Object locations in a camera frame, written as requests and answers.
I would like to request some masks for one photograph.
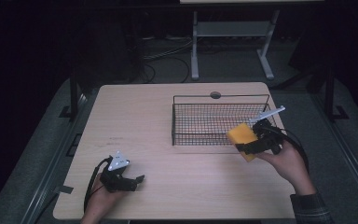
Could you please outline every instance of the table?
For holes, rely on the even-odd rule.
[[[145,175],[145,180],[108,218],[293,218],[289,198],[293,187],[268,163],[259,159],[246,162],[234,146],[172,145],[173,96],[213,91],[269,94],[264,83],[101,87],[64,182],[73,191],[60,194],[53,215],[81,219],[94,167],[119,150],[131,161],[123,176]],[[268,104],[276,108],[271,98]],[[283,127],[279,115],[274,119]]]

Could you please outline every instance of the small hole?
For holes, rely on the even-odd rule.
[[[220,94],[220,92],[218,92],[218,91],[213,91],[213,92],[211,92],[210,96],[213,99],[219,99],[222,96],[222,94]]]

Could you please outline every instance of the black cable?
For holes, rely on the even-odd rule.
[[[87,204],[89,203],[89,199],[91,197],[91,190],[92,190],[92,186],[94,185],[94,180],[95,180],[95,176],[97,176],[98,171],[100,170],[101,165],[104,162],[109,162],[110,158],[106,158],[103,161],[101,161],[98,166],[96,166],[94,168],[94,172],[92,173],[91,179],[89,180],[89,186],[87,187],[87,191],[86,191],[86,195],[84,196],[84,204],[83,204],[83,209],[84,212],[86,212],[86,208],[87,208]]]
[[[285,132],[287,132],[287,133],[289,133],[290,135],[292,135],[292,136],[296,139],[296,141],[298,142],[298,144],[302,147],[301,141],[298,139],[298,137],[297,137],[294,133],[290,132],[290,131],[287,130],[287,129],[281,129],[281,130],[282,130],[282,131],[285,131]]]
[[[34,224],[39,222],[39,219],[42,217],[42,215],[45,213],[46,209],[48,209],[48,207],[50,206],[50,204],[54,201],[54,199],[56,199],[58,196],[58,193],[54,194],[53,197],[51,197],[50,201],[48,201],[48,203],[45,205],[45,207],[42,209],[42,211],[39,213],[39,216],[37,216],[36,221],[34,222]]]
[[[96,190],[94,190],[94,191],[91,193],[90,197],[91,197],[95,192],[97,192],[98,190],[100,190],[102,187],[103,187],[103,185],[100,186],[99,188],[97,188]]]
[[[185,62],[184,60],[180,59],[180,58],[175,58],[175,57],[161,57],[161,58],[158,58],[158,59],[153,59],[153,60],[150,60],[150,62],[154,62],[154,61],[157,61],[157,60],[164,60],[164,59],[174,59],[174,60],[177,60],[177,61],[180,61],[182,62],[185,66],[186,66],[186,76],[185,78],[180,82],[180,83],[185,83],[187,78],[190,76],[190,67],[188,66],[187,62]]]
[[[182,51],[187,50],[187,49],[191,49],[191,47],[192,47],[192,40],[189,40],[189,41],[187,41],[186,44],[184,44],[181,47],[177,47],[175,49],[170,49],[168,51],[158,53],[158,54],[155,54],[155,55],[147,55],[147,56],[144,56],[144,59],[146,59],[146,60],[156,60],[156,59],[159,59],[159,58],[163,58],[165,56],[169,56],[169,55],[172,55],[172,54],[175,54],[175,53],[182,52]]]
[[[276,129],[273,128],[269,128],[269,127],[260,127],[259,129],[262,130],[266,130],[272,133],[276,133],[277,135],[279,135],[282,139],[286,140],[287,142],[289,142],[290,144],[293,145],[293,147],[298,151],[298,153],[300,154],[301,158],[304,161],[305,167],[307,169],[307,172],[310,173],[310,166],[309,166],[309,161],[308,161],[308,157],[307,154],[305,153],[304,148],[301,146],[301,144],[299,144],[298,142],[296,142],[295,140],[293,140],[293,138],[289,137],[288,135],[281,133],[279,131],[277,131]]]
[[[149,77],[147,76],[147,74],[146,74],[146,73],[143,73],[143,74],[145,74],[145,76],[146,76],[146,80],[144,80],[144,79],[143,79],[143,76],[142,76],[142,74],[141,74],[142,81],[144,82],[144,84],[152,83],[153,79],[154,79],[155,76],[156,76],[156,69],[154,69],[154,67],[153,67],[152,65],[147,64],[147,63],[145,64],[145,66],[146,66],[146,67],[149,67],[149,68],[153,71],[153,75],[152,75],[152,77],[149,79]]]

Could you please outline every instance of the person's arm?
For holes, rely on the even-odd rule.
[[[100,175],[98,174],[92,187],[92,194],[89,198],[86,211],[80,221],[81,224],[96,224],[98,223],[110,209],[122,198],[127,192],[117,191],[109,192],[103,186],[100,181]]]
[[[296,194],[290,199],[298,224],[334,223],[324,200],[310,180],[303,159],[290,143],[283,141],[278,155],[262,152],[256,156],[269,162],[281,177],[293,185]]]

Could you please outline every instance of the hand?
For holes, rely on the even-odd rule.
[[[82,224],[98,223],[122,197],[126,191],[109,192],[100,181],[101,174],[98,174],[92,187],[89,203],[81,219]]]
[[[292,144],[283,140],[282,150],[278,155],[267,152],[255,154],[257,158],[269,162],[278,174],[289,181],[295,188],[297,195],[316,193],[304,161]]]

